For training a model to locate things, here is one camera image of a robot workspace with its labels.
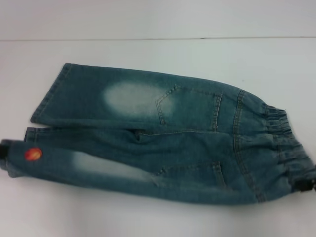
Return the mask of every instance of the front pocket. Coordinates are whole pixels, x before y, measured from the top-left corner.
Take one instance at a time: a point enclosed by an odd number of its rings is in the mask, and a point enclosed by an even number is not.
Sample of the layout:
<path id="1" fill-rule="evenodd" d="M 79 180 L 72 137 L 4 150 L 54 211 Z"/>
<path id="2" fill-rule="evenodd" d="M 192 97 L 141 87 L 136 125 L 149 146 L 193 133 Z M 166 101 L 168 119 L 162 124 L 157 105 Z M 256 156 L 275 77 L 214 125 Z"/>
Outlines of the front pocket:
<path id="1" fill-rule="evenodd" d="M 222 94 L 175 85 L 156 101 L 160 123 L 216 131 Z"/>
<path id="2" fill-rule="evenodd" d="M 163 167 L 155 176 L 163 178 L 160 183 L 162 186 L 226 188 L 219 161 Z"/>

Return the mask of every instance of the white table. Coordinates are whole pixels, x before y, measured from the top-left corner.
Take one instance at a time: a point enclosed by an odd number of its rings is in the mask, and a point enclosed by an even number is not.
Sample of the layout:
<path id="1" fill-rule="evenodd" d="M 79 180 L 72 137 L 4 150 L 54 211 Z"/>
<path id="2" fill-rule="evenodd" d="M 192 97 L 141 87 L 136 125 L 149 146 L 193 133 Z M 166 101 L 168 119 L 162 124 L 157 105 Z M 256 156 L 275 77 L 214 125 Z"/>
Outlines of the white table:
<path id="1" fill-rule="evenodd" d="M 34 126 L 29 123 L 31 114 L 62 65 L 71 62 L 193 76 L 241 87 L 286 109 L 295 134 L 316 162 L 316 39 L 77 41 L 315 36 L 313 1 L 276 4 L 269 0 L 257 5 L 247 0 L 239 1 L 242 4 L 233 0 L 2 2 L 0 39 L 18 41 L 0 41 L 0 139 L 23 139 L 26 127 Z M 268 15 L 261 12 L 264 7 Z M 13 16 L 13 11 L 20 14 Z M 55 18 L 57 12 L 63 13 Z M 297 25 L 289 24 L 293 19 Z M 32 178 L 10 179 L 5 172 L 0 172 L 0 187 L 0 235 L 4 237 L 315 235 L 315 192 L 260 205 L 221 207 Z"/>

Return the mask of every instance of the jeans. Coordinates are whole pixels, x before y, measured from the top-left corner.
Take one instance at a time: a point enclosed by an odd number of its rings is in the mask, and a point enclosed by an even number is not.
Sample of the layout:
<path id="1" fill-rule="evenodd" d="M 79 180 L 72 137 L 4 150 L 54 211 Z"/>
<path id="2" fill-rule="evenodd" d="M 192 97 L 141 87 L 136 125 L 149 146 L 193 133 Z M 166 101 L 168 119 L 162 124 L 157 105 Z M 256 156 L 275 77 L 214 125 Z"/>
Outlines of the jeans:
<path id="1" fill-rule="evenodd" d="M 316 178 L 284 110 L 210 80 L 67 63 L 31 122 L 50 127 L 1 143 L 11 177 L 229 205 Z"/>

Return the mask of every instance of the white faded spot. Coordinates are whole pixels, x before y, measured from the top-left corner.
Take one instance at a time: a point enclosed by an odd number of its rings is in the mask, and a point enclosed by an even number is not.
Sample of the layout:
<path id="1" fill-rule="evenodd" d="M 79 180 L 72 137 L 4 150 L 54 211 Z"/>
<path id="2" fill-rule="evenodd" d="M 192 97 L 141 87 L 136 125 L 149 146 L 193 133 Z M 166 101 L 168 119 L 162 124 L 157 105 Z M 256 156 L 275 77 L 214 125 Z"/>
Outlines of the white faded spot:
<path id="1" fill-rule="evenodd" d="M 156 100 L 167 89 L 142 83 L 117 83 L 104 91 L 104 101 L 116 113 L 130 117 L 158 116 Z"/>
<path id="2" fill-rule="evenodd" d="M 115 176 L 119 178 L 148 181 L 148 172 L 116 161 L 94 157 L 86 153 L 76 152 L 73 156 L 74 169 L 80 172 Z"/>

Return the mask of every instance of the white background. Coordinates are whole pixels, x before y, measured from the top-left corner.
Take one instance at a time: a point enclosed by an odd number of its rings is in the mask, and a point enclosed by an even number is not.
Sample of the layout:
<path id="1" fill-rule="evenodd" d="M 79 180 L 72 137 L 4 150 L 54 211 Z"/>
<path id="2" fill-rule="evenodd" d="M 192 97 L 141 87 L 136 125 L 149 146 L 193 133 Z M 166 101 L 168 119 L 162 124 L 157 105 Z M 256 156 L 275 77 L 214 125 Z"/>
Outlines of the white background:
<path id="1" fill-rule="evenodd" d="M 23 139 L 70 62 L 241 87 L 286 109 L 316 161 L 316 39 L 280 38 L 315 36 L 314 0 L 0 0 L 0 139 Z M 205 206 L 0 172 L 4 237 L 311 237 L 315 226 L 315 192 Z"/>

